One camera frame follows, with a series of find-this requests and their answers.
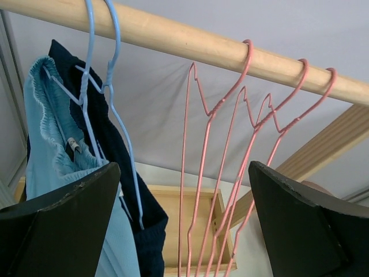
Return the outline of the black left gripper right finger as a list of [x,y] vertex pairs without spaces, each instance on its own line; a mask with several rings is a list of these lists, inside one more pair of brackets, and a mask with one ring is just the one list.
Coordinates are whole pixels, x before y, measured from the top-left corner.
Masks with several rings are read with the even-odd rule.
[[274,276],[368,276],[368,208],[252,161],[251,190]]

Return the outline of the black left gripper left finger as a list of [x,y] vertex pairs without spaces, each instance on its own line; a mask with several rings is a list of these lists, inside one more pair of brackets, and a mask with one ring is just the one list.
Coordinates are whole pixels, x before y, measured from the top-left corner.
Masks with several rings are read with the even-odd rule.
[[109,163],[1,209],[1,276],[94,276],[120,174]]

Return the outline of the navy blue shorts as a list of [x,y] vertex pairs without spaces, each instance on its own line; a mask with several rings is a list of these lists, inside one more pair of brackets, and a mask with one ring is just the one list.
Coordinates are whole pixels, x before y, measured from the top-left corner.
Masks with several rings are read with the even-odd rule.
[[168,216],[136,172],[143,210],[144,229],[141,230],[129,152],[119,131],[109,119],[109,108],[104,95],[92,92],[90,96],[93,97],[93,104],[89,111],[93,114],[91,124],[96,129],[94,131],[96,139],[107,160],[117,162],[121,170],[120,181],[123,185],[123,199],[132,217],[130,224],[137,250],[140,274],[141,276],[164,276],[165,265],[162,251]]

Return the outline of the pink hanger of teal shorts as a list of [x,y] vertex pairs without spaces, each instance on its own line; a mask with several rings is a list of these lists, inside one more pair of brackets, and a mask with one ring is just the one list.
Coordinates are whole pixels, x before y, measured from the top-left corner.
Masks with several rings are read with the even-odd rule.
[[302,88],[307,75],[308,75],[308,71],[309,71],[309,63],[308,60],[302,58],[299,60],[302,64],[302,71],[300,74],[300,80],[297,84],[297,86],[295,87],[295,89],[292,91],[292,93],[281,103],[279,104],[276,108],[273,107],[272,105],[272,97],[271,94],[267,94],[266,98],[264,98],[263,102],[264,103],[268,103],[268,108],[270,110],[270,112],[265,116],[265,118],[260,119],[260,117],[258,117],[256,120],[253,119],[252,113],[251,113],[251,108],[249,105],[249,100],[247,97],[247,88],[246,87],[242,87],[242,89],[240,90],[237,98],[240,98],[241,96],[243,97],[243,101],[246,104],[247,107],[247,111],[248,111],[248,116],[250,119],[250,123],[251,126],[253,127],[253,135],[251,137],[251,140],[249,142],[249,145],[247,147],[247,151],[245,153],[245,156],[242,160],[242,164],[240,166],[238,175],[236,177],[236,181],[235,184],[232,188],[232,192],[231,195],[229,197],[228,200],[228,204],[226,206],[226,210],[224,212],[224,215],[221,217],[221,222],[220,225],[217,226],[217,231],[215,233],[215,235],[213,236],[213,241],[212,241],[212,252],[210,255],[210,259],[205,271],[205,276],[207,276],[210,273],[212,264],[213,264],[213,259],[214,259],[214,254],[215,254],[215,250],[216,250],[216,242],[219,236],[221,235],[225,235],[225,238],[223,239],[222,242],[222,246],[221,246],[221,251],[219,254],[219,260],[217,263],[217,267],[214,271],[214,276],[216,276],[220,270],[220,266],[221,266],[221,260],[223,258],[223,252],[225,249],[225,245],[227,244],[227,237],[228,237],[228,233],[229,230],[231,228],[233,228],[234,226],[238,225],[239,228],[237,229],[236,232],[236,236],[235,236],[235,241],[234,241],[234,247],[232,248],[232,252],[231,252],[231,256],[230,256],[230,260],[227,264],[227,268],[225,270],[224,275],[228,276],[232,264],[233,264],[233,260],[234,257],[236,255],[237,252],[237,248],[238,248],[238,242],[239,242],[239,233],[243,230],[243,228],[245,227],[245,225],[247,224],[250,215],[253,211],[253,209],[255,208],[255,201],[252,200],[250,204],[246,205],[246,210],[244,212],[242,212],[240,214],[240,217],[238,218],[238,214],[236,213],[236,211],[238,210],[238,208],[236,207],[238,204],[242,203],[242,201],[244,199],[237,199],[237,196],[239,194],[240,191],[240,187],[243,181],[243,177],[244,177],[244,172],[246,170],[246,165],[251,153],[251,149],[253,147],[254,141],[256,139],[257,134],[259,133],[259,131],[262,129],[263,125],[265,124],[265,122],[267,122],[269,120],[269,118],[273,118],[274,120],[274,125],[276,127],[276,130],[278,131],[278,133],[280,134],[280,136],[278,137],[277,141],[275,142],[275,145],[272,149],[272,152],[269,156],[268,162],[267,164],[271,164],[273,157],[275,155],[275,152],[279,146],[280,141],[282,140],[282,138],[286,135],[286,133],[293,127],[293,125],[295,125],[302,117],[299,116],[296,119],[294,119],[292,122],[290,122],[287,126],[285,126],[284,128],[280,128],[278,125],[278,121],[276,118],[276,112],[278,110],[280,110],[282,108],[282,106],[284,106],[287,102],[290,101],[291,98],[293,98],[295,96],[295,94],[297,94],[297,92]]

